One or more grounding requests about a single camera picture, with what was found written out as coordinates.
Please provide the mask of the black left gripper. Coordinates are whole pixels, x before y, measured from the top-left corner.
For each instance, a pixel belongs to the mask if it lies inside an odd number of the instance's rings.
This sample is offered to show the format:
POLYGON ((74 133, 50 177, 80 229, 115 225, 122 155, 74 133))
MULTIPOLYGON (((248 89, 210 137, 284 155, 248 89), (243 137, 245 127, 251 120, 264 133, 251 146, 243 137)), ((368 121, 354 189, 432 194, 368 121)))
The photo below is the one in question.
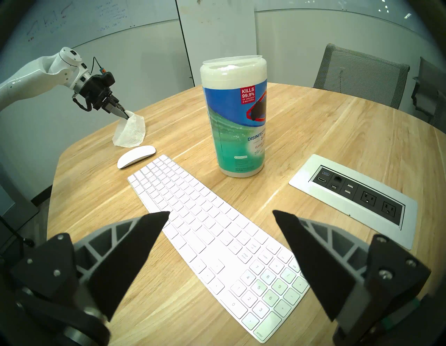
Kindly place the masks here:
POLYGON ((83 86, 83 97, 87 105, 84 110, 103 108, 107 113, 127 119, 128 115, 124 107, 112 95, 110 86, 114 83, 114 77, 90 77, 83 86))

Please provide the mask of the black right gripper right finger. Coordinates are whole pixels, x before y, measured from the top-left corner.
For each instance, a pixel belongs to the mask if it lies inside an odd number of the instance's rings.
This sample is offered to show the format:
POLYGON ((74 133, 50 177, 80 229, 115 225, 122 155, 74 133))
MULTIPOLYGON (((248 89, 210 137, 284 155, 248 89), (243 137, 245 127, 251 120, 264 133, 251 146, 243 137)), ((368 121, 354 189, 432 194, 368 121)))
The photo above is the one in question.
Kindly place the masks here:
POLYGON ((370 244, 339 227, 273 210, 275 221, 335 336, 385 333, 419 304, 431 270, 382 234, 370 244))

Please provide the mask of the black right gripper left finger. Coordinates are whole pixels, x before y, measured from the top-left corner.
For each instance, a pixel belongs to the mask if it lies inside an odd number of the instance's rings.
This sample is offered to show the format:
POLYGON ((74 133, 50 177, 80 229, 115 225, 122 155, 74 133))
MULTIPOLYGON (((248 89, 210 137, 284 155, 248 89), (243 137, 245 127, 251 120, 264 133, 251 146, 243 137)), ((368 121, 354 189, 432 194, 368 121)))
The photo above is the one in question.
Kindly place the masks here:
POLYGON ((109 224, 76 243, 68 233, 53 236, 10 270, 21 304, 61 321, 93 308, 110 321, 169 216, 161 211, 109 224))

